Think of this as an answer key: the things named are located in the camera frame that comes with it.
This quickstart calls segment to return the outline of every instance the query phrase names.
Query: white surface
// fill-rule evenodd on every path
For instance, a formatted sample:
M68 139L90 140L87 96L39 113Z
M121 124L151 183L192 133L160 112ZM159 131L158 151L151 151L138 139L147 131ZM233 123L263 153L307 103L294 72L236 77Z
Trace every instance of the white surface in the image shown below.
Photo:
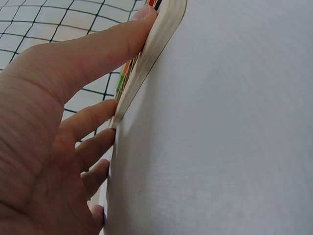
M109 235L313 234L312 9L188 1L118 128Z

